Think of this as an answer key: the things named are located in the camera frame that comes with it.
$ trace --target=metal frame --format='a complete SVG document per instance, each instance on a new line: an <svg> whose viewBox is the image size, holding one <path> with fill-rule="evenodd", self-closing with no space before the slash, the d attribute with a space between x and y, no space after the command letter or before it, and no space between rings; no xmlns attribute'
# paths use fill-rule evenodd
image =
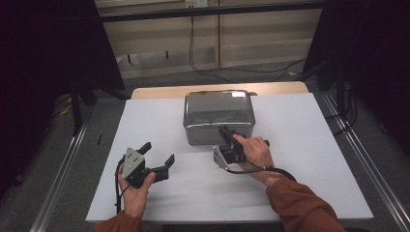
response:
<svg viewBox="0 0 410 232"><path fill-rule="evenodd" d="M171 17L205 16L205 15L233 15L245 13L283 12L322 9L326 1L309 1L293 3L261 4L254 6L209 7L194 9L179 9L145 13L101 14L102 22L133 21L144 19L158 19Z"/></svg>
<svg viewBox="0 0 410 232"><path fill-rule="evenodd" d="M47 197L45 198L42 207L37 213L37 216L30 229L30 232L42 232L45 231L48 226L52 213L54 212L54 209L60 198L63 186L66 183L70 169L73 165L75 155L79 149L79 146L81 145L82 138L84 137L88 123L92 117L94 106L90 107L92 108L87 112L84 124L82 124L82 127L78 131L78 134L74 136L72 139L69 150L67 151L64 160L61 163L60 169L58 170L58 173L51 185L51 188L48 191Z"/></svg>
<svg viewBox="0 0 410 232"><path fill-rule="evenodd" d="M337 103L335 99L331 95L324 95L323 99L328 105L332 114L337 116ZM389 184L383 178L380 171L377 169L359 137L356 135L353 129L347 126L348 123L341 117L337 116L337 123L341 129L348 128L343 132L343 134L346 136L347 141L354 150L357 158L362 164L363 169L367 173L370 180L373 182L400 230L403 232L410 232L410 217L406 212L406 209L404 208L398 197L395 195L392 188L390 188Z"/></svg>

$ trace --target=white wall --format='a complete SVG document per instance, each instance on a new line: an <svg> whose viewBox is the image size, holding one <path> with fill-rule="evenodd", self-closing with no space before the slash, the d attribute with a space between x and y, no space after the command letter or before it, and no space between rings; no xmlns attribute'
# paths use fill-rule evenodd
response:
<svg viewBox="0 0 410 232"><path fill-rule="evenodd" d="M102 7L101 2L115 2L115 7ZM175 0L143 0L161 1L151 4L130 5L132 0L112 1L96 0L100 5L101 14L150 12L185 8L185 1ZM268 4L283 2L277 0L208 0L210 6L238 6L251 4ZM313 37L321 10L303 10L287 12L269 12L257 14L229 14L218 16L197 16L194 18L194 47L212 47L215 52L215 63L220 59L220 65L233 64L232 59L244 60L241 52L232 49L249 47L250 45L266 46L267 50L280 46L297 47L301 42L300 52L294 49L295 58L306 56L311 38ZM114 54L136 54L144 52L164 52L165 50L181 49L188 52L190 44L190 18L150 19L127 22L109 22L104 24L106 33L111 42ZM283 52L256 53L247 55L253 60L250 63L263 61L286 60Z"/></svg>

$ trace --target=finger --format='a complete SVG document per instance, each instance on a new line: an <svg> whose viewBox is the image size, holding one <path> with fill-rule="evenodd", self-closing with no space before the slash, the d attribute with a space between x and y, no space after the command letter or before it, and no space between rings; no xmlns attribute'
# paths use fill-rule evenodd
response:
<svg viewBox="0 0 410 232"><path fill-rule="evenodd" d="M120 169L118 170L118 184L120 185L121 190L124 190L130 183L123 179L123 170L124 170L124 163L121 163Z"/></svg>
<svg viewBox="0 0 410 232"><path fill-rule="evenodd" d="M239 134L233 134L233 138L235 138L242 145L247 142L247 140Z"/></svg>
<svg viewBox="0 0 410 232"><path fill-rule="evenodd" d="M155 181L155 176L156 176L155 172L151 172L150 174L148 174L148 176L144 180L144 183L142 184L141 188L139 188L139 189L148 192L148 189L150 188L150 186Z"/></svg>
<svg viewBox="0 0 410 232"><path fill-rule="evenodd" d="M265 140L263 140L262 137L256 137L256 140L257 140L260 144L262 144L262 145L264 145L264 146L268 146L268 144L266 144Z"/></svg>
<svg viewBox="0 0 410 232"><path fill-rule="evenodd" d="M250 145L252 148L258 148L258 149L261 148L261 143L260 143L260 141L259 141L257 138L255 138L255 137L250 137L250 138L248 139L248 143L249 143L249 145Z"/></svg>

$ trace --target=white tabletop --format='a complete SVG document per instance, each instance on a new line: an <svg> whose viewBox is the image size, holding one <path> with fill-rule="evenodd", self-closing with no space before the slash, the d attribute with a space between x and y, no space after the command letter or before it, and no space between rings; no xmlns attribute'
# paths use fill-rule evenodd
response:
<svg viewBox="0 0 410 232"><path fill-rule="evenodd" d="M329 202L338 218L372 218L372 213L312 94L255 96L253 135L271 143L276 167L290 172ZM212 146L192 147L183 127L184 99L127 101L86 220L115 216L114 172L128 147L145 142L148 167L175 163L169 180L155 183L144 220L157 223L279 221L265 188L248 175L217 168Z"/></svg>

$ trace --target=black cable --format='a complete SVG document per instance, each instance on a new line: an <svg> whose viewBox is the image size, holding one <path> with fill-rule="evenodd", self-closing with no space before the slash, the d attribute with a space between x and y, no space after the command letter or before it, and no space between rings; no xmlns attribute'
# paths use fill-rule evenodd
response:
<svg viewBox="0 0 410 232"><path fill-rule="evenodd" d="M196 68L195 64L193 63L193 55L192 55L193 54L193 16L190 18L190 24L191 24L191 28L190 28L190 67L198 74L209 75L209 76L212 76L212 77L216 77L218 79L224 80L224 81L229 82L229 83L238 83L238 82L235 82L235 81L232 81L232 80L225 79L225 78L223 78L221 76L218 76L218 75L215 75L215 74L209 74L209 73L202 72L202 71L200 71L199 69Z"/></svg>
<svg viewBox="0 0 410 232"><path fill-rule="evenodd" d="M249 160L247 160L247 162L248 162L249 164L251 164L252 166L254 166L254 167L260 168L260 166L258 166L258 165L256 165L256 164L250 162Z"/></svg>
<svg viewBox="0 0 410 232"><path fill-rule="evenodd" d="M124 188L124 190L121 191L121 195L120 195L120 196L123 196L123 195L124 195L124 191L126 191L130 186L131 186L131 185L128 185L126 188Z"/></svg>
<svg viewBox="0 0 410 232"><path fill-rule="evenodd" d="M272 71L254 71L254 70L245 70L245 69L236 69L236 68L222 68L222 69L212 69L212 70L199 70L195 64L193 63L193 16L190 18L190 67L198 74L203 74L203 75L209 75L212 77L216 77L219 78L221 80L230 82L230 83L238 83L232 80L228 80L226 78L223 78L221 76L215 75L215 74L210 74L211 72L215 72L215 71L241 71L241 72L249 72L249 73L275 73L275 72L280 72L283 71L283 73L280 75L280 77L271 80L270 82L274 82L277 81L281 78L284 77L284 75L286 74L287 69L289 69L290 67L302 62L302 61L306 61L306 57L299 59L297 61L292 62L291 64L287 65L284 68L278 69L278 70L272 70Z"/></svg>
<svg viewBox="0 0 410 232"><path fill-rule="evenodd" d="M334 136L338 136L339 134L342 134L343 132L351 129L353 127L353 125L356 123L357 120L357 116L358 116L358 106L357 106L357 101L356 101L356 94L353 91L353 88L350 89L351 93L349 96L349 101L352 106L351 106L351 110L352 110L352 115L350 117L350 119L346 119L346 126L343 127L341 130L337 131L334 133Z"/></svg>
<svg viewBox="0 0 410 232"><path fill-rule="evenodd" d="M360 21L360 26L359 26L358 31L361 31L361 29L362 29L362 27L363 27L364 20L365 20L365 18L366 18L368 6L369 6L369 2L370 2L370 1L367 1L367 2L366 2L365 12L363 13L362 19L361 19L361 21ZM347 39L348 39L348 37L350 36L350 34L352 34L352 33L353 33L352 30L350 30L349 33L347 33L347 36L345 37L344 42L342 43L341 48L344 48L344 46L347 44L347 41L348 41ZM356 36L353 40L350 40L350 41L353 41L352 44L354 44L354 43L357 41L357 39L358 39L358 36ZM345 55L345 58L346 58L346 59L351 55L350 53L352 52L353 47L354 47L354 46L350 46L350 49L349 49L347 52L345 52L345 53L347 54L347 55ZM376 56L376 54L379 52L379 50L380 50L379 48L380 48L380 47L381 47L381 46L377 47L377 49L376 49L376 51L373 53L372 57L371 57L370 59L367 59L367 60L366 60L366 65L365 65L364 68L362 68L362 71L358 74L357 79L358 79L358 78L363 74L363 72L369 67L370 62L374 59L374 57ZM358 117L358 110L357 110L357 103L356 103L356 95L355 95L355 93L354 93L354 91L353 91L353 86L354 86L354 85L352 85L352 88L351 88L351 91L352 91L351 94L353 95L353 102L354 102L355 105L354 105L353 108L352 108L352 117L350 118L350 120L348 120L348 125L347 125L348 127L344 128L344 129L341 129L340 131L334 133L334 136L337 136L337 135L341 134L342 132L344 132L344 131L346 131L347 129L351 128L351 127L356 123L356 120L357 120L357 117Z"/></svg>
<svg viewBox="0 0 410 232"><path fill-rule="evenodd" d="M373 55L371 56L371 58L370 59L367 59L366 60L366 64L365 64L365 66L362 68L362 70L360 71L360 73L358 74L358 76L356 77L356 81L357 81L357 79L360 79L360 77L363 75L363 73L365 72L365 71L367 71L367 69L369 69L370 67L371 67L371 62L373 62L374 61L374 58L377 56L377 54L380 54L380 50L381 50L381 48L380 48L381 46L378 46L377 47L377 49L376 49L376 51L373 53ZM355 94L355 91L354 91L354 86L355 86L355 82L356 81L354 81L353 83L352 83L352 86L351 86L351 96L353 96L353 103L354 103L354 106L352 107L352 117L350 118L350 120L349 120L349 128L350 127L352 127L355 123L356 123L356 120L357 120L357 118L358 118L358 106L357 106L357 100L356 100L356 94Z"/></svg>
<svg viewBox="0 0 410 232"><path fill-rule="evenodd" d="M346 90L346 89L345 89L344 91L349 91L349 100L350 100L350 99L351 99L351 89L349 89L349 90ZM348 112L348 111L350 110L350 108L351 108L351 101L348 102L348 107L345 108L345 111ZM332 122L335 118L341 117L341 115L340 115L340 114L335 114L335 115L324 116L324 117L325 117L326 122L327 122L327 123L330 123L330 122Z"/></svg>
<svg viewBox="0 0 410 232"><path fill-rule="evenodd" d="M344 89L344 92L347 92L347 107L345 107L344 111L347 113L352 109L352 89Z"/></svg>
<svg viewBox="0 0 410 232"><path fill-rule="evenodd" d="M292 180L296 182L296 179L287 171L280 169L280 168L275 168L273 166L265 166L265 167L260 167L257 169L253 170L245 170L245 171L233 171L229 169L225 169L227 172L232 173L232 174L250 174L250 173L255 173L255 172L260 172L260 171L272 171L272 172L277 172L282 174L283 176L287 177L289 180Z"/></svg>
<svg viewBox="0 0 410 232"><path fill-rule="evenodd" d="M283 70L283 73L280 75L280 77L278 77L276 79L273 79L273 80L270 80L269 82L274 82L274 81L277 81L279 79L282 79L284 77L284 75L286 74L287 69L289 69L290 67L292 67L292 66L294 66L294 65L296 65L299 62L304 61L304 60L306 60L306 58L302 58L302 59L299 59L297 61L294 61L294 62L290 63L287 67L285 67L285 69Z"/></svg>

